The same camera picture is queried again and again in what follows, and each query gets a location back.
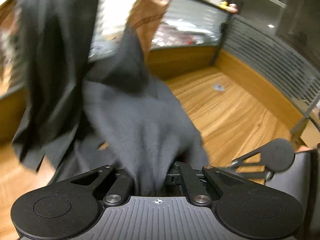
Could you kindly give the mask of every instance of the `crosshair symbol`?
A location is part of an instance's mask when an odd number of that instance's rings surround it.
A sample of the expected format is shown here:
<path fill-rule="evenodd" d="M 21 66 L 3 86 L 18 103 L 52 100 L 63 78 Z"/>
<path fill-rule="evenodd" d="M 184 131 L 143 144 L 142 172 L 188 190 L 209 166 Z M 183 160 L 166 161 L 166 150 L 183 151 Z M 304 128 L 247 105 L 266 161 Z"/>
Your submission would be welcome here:
<path fill-rule="evenodd" d="M 164 202 L 164 201 L 162 201 L 161 199 L 156 199 L 155 201 L 153 201 L 154 203 L 156 203 L 156 204 L 161 204 L 162 202 Z"/>

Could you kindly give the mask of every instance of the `wooden wall panel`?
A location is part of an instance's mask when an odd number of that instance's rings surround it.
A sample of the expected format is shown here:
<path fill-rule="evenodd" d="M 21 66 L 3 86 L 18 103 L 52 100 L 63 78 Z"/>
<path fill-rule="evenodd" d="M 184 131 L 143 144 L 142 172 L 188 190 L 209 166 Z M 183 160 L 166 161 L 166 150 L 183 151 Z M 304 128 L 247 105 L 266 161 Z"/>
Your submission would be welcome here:
<path fill-rule="evenodd" d="M 172 78 L 209 66 L 215 47 L 164 48 L 150 51 L 146 64 L 160 79 Z"/>
<path fill-rule="evenodd" d="M 287 129 L 293 128 L 303 117 L 273 84 L 225 50 L 220 51 L 215 66 L 260 101 Z"/>
<path fill-rule="evenodd" d="M 0 143 L 10 142 L 26 108 L 25 90 L 20 89 L 0 99 Z"/>

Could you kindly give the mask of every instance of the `glass window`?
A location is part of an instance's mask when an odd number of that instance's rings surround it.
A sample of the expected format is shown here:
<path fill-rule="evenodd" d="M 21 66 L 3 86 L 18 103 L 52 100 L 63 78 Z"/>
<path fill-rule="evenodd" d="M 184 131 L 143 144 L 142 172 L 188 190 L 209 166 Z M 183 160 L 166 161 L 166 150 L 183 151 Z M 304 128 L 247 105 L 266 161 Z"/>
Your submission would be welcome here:
<path fill-rule="evenodd" d="M 89 57 L 114 53 L 135 0 L 100 0 Z M 194 0 L 172 0 L 156 31 L 152 48 L 216 45 L 227 12 Z"/>
<path fill-rule="evenodd" d="M 253 25 L 273 35 L 279 26 L 288 0 L 231 0 L 239 7 L 239 14 Z"/>
<path fill-rule="evenodd" d="M 289 0 L 277 35 L 320 69 L 320 0 Z"/>

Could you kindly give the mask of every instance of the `gray ridged plate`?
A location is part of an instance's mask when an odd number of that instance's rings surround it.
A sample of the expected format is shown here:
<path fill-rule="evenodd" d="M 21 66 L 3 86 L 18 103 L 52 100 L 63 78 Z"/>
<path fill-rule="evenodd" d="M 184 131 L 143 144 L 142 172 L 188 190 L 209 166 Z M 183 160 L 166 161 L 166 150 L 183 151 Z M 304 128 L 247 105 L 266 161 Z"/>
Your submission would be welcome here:
<path fill-rule="evenodd" d="M 88 239 L 245 239 L 224 228 L 209 208 L 196 207 L 185 197 L 131 197 L 119 207 L 109 207 L 87 232 L 72 238 Z"/>

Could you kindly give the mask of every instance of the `dark gray fabric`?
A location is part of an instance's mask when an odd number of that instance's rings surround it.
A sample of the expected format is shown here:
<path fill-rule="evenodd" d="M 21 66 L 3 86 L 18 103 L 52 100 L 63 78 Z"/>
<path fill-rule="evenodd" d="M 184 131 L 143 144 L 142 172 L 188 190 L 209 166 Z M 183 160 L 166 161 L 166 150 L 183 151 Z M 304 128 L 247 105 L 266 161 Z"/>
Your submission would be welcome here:
<path fill-rule="evenodd" d="M 195 169 L 208 163 L 199 131 L 170 89 L 147 71 L 135 31 L 124 31 L 108 68 L 90 70 L 83 95 L 90 123 L 140 194 L 155 193 L 179 155 Z"/>
<path fill-rule="evenodd" d="M 134 30 L 90 69 L 98 0 L 19 2 L 30 99 L 12 144 L 24 165 L 37 169 L 46 155 L 58 181 L 114 164 L 133 176 L 137 193 L 153 195 L 175 158 L 195 169 L 208 164 L 199 131 L 147 70 Z"/>
<path fill-rule="evenodd" d="M 20 161 L 38 169 L 46 155 L 60 164 L 77 131 L 82 79 L 98 0 L 18 0 L 18 46 L 29 92 L 12 145 Z"/>

